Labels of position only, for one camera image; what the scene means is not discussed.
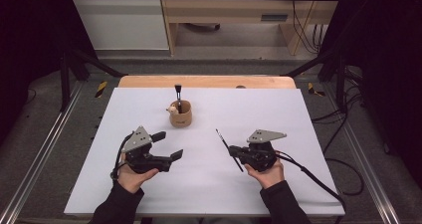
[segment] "floor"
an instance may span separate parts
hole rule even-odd
[[[312,30],[308,36],[311,40]],[[104,52],[102,61],[129,74],[280,75],[315,56],[304,47],[297,56],[290,56],[281,37],[277,25],[222,24],[218,31],[183,25],[172,57],[156,52],[142,56],[132,53],[123,59],[121,54]],[[332,102],[334,85],[318,82],[319,68],[316,66],[295,78],[311,117],[336,109]],[[31,84],[28,104],[0,146],[0,210],[3,210],[0,218],[5,217],[4,210],[12,204],[16,212],[8,217],[15,223],[81,223],[78,218],[64,215],[63,209],[96,135],[107,99],[118,84],[118,79],[93,66],[89,70],[92,75],[87,82],[72,78],[72,89],[79,98],[66,119],[61,119],[59,112],[59,74],[53,73]],[[107,81],[107,89],[98,99],[95,93],[102,81]],[[309,83],[316,92],[325,92],[325,96],[310,94]],[[350,98],[359,93],[353,85],[346,84]],[[325,148],[338,128],[336,119],[339,116],[326,123],[315,123],[321,148]],[[56,139],[49,138],[52,131],[57,134]],[[384,153],[382,143],[364,101],[350,105],[347,122],[326,153],[326,157],[350,163],[365,181],[361,194],[344,195],[347,211],[342,223],[422,223],[422,192],[400,158]],[[34,160],[43,160],[40,168],[33,165]],[[339,191],[358,189],[355,173],[336,163],[328,165]],[[32,181],[24,183],[23,180],[29,180],[26,175],[32,175]],[[14,198],[16,195],[22,195],[24,201]],[[313,220],[333,223],[329,218]],[[0,223],[13,222],[2,219]]]

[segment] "gray carpet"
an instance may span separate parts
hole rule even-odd
[[[186,61],[152,62],[143,65],[134,61],[112,62],[118,70],[130,74],[233,74],[233,75],[278,75],[290,71],[303,62],[291,62],[280,66],[278,62],[240,61],[230,66],[222,63],[204,62],[191,63]],[[90,149],[92,138],[96,135],[97,125],[106,109],[112,88],[118,79],[90,67],[92,75],[84,83],[81,97],[76,103],[67,124],[62,131],[56,146],[50,153],[48,161],[38,178],[32,192],[23,206],[19,218],[45,218],[51,220],[77,220],[75,217],[63,214],[69,199],[69,191],[75,184],[86,155]],[[312,74],[297,79],[298,88],[302,89],[305,102],[311,117],[322,116],[334,111],[328,97],[310,95],[308,81],[315,78]],[[100,82],[108,81],[105,92],[100,98],[95,98]],[[323,91],[323,86],[314,83],[317,91]],[[7,140],[0,146],[0,208],[3,210],[12,198],[20,181],[26,174],[38,149],[48,135],[60,108],[61,90],[60,76],[53,73],[31,85],[37,92],[35,98],[23,109],[14,129]],[[364,148],[365,154],[376,170],[388,198],[395,208],[401,223],[422,223],[422,192],[413,182],[401,160],[397,156],[386,155],[382,140],[368,115],[366,109],[359,103],[350,110],[348,121]],[[338,127],[339,122],[332,124],[315,124],[316,134],[321,147],[324,148]],[[338,134],[327,157],[341,159],[351,165],[356,165],[347,145],[347,140]],[[358,189],[356,175],[348,168],[336,163],[329,164],[337,188],[345,192]],[[347,205],[347,212],[342,223],[383,223],[368,189],[358,196],[342,195]],[[315,219],[315,223],[332,223],[332,220]]]

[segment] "person's left hand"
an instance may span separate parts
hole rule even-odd
[[[125,154],[121,155],[121,160],[125,160]],[[134,172],[127,164],[123,165],[118,171],[118,183],[128,192],[135,193],[140,185],[146,180],[151,179],[159,171],[154,168],[145,173]]]

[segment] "person's arm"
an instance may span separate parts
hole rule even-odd
[[[284,168],[279,159],[263,172],[245,164],[248,174],[255,177],[263,187],[261,197],[274,224],[309,224],[307,214],[299,206],[288,182],[285,180]]]
[[[133,224],[136,208],[143,197],[140,185],[156,173],[156,168],[137,174],[129,166],[122,166],[117,183],[106,201],[97,207],[90,224]]]

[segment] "pen holder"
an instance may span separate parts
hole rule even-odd
[[[187,127],[192,123],[192,108],[189,101],[181,101],[182,112],[170,112],[170,123],[175,127]],[[173,102],[170,107],[177,108],[177,101]]]

